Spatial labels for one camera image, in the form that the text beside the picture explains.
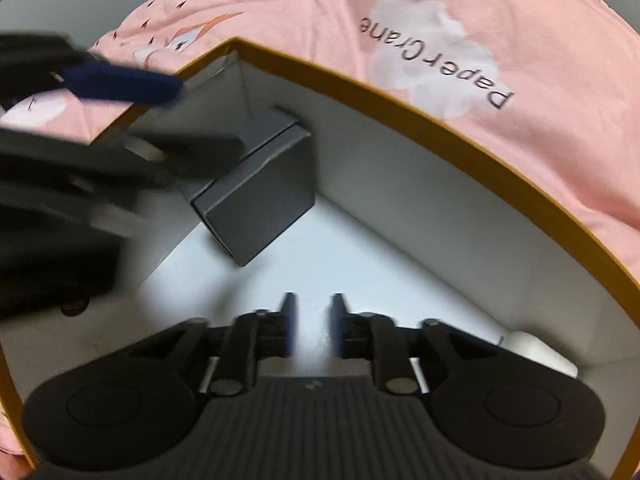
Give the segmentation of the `pink printed bed sheet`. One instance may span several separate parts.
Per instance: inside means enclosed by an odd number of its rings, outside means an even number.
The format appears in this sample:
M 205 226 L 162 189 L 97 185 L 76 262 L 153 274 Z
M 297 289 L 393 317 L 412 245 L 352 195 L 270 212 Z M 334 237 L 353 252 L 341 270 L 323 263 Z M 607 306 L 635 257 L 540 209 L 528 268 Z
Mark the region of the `pink printed bed sheet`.
M 639 271 L 639 36 L 603 0 L 144 0 L 98 38 L 175 73 L 241 37 L 459 131 Z

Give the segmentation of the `white small box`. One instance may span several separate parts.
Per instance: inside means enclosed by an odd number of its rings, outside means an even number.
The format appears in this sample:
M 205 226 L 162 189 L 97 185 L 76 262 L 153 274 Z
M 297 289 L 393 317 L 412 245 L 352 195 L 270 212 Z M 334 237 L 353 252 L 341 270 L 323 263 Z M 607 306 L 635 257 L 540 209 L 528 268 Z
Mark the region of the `white small box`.
M 499 347 L 564 375 L 573 378 L 579 375 L 578 367 L 573 362 L 532 334 L 508 333 L 500 339 Z

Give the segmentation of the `dark grey small box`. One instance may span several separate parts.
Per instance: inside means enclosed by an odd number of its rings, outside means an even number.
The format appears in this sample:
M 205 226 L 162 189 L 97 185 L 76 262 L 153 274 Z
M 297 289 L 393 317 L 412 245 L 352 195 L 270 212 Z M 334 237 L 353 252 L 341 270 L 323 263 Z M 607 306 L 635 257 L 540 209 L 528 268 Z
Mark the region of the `dark grey small box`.
M 226 254 L 246 266 L 314 206 L 314 139 L 277 107 L 241 126 L 245 148 L 220 177 L 183 181 L 180 191 Z

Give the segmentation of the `orange cardboard storage box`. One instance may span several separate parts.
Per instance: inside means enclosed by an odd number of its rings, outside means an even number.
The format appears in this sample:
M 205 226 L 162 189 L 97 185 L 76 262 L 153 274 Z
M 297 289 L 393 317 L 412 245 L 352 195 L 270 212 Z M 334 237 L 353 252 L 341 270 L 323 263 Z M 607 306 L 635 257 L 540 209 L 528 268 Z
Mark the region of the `orange cardboard storage box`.
M 316 201 L 238 266 L 151 165 L 115 287 L 117 338 L 21 399 L 1 393 L 37 479 L 627 479 L 639 461 L 639 286 L 582 223 L 459 133 L 329 70 L 231 40 L 91 141 L 238 136 L 271 107 L 314 139 Z M 292 356 L 230 392 L 243 314 L 297 296 Z M 330 305 L 406 333 L 419 393 L 334 351 Z M 573 378 L 499 347 L 529 333 Z

